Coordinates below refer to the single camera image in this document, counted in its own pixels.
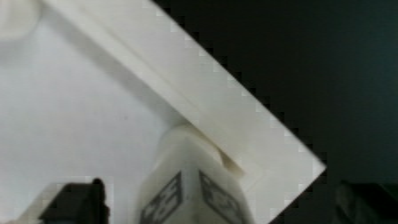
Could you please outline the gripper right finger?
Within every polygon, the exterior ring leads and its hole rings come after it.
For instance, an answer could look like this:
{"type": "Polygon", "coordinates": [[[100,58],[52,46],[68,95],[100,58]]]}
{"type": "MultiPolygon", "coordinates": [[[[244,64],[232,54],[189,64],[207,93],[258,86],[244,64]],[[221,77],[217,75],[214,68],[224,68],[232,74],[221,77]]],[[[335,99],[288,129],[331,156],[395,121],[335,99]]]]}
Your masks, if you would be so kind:
{"type": "Polygon", "coordinates": [[[398,183],[340,183],[335,224],[398,224],[398,183]]]}

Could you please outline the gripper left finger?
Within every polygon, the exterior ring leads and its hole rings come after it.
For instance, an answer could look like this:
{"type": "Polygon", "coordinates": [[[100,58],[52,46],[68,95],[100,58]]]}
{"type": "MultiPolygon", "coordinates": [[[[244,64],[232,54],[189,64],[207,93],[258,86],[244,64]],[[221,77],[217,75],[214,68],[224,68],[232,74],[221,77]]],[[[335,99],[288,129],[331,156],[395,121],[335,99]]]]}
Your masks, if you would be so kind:
{"type": "Polygon", "coordinates": [[[40,215],[43,224],[109,224],[111,209],[105,203],[105,184],[68,183],[40,215]]]}

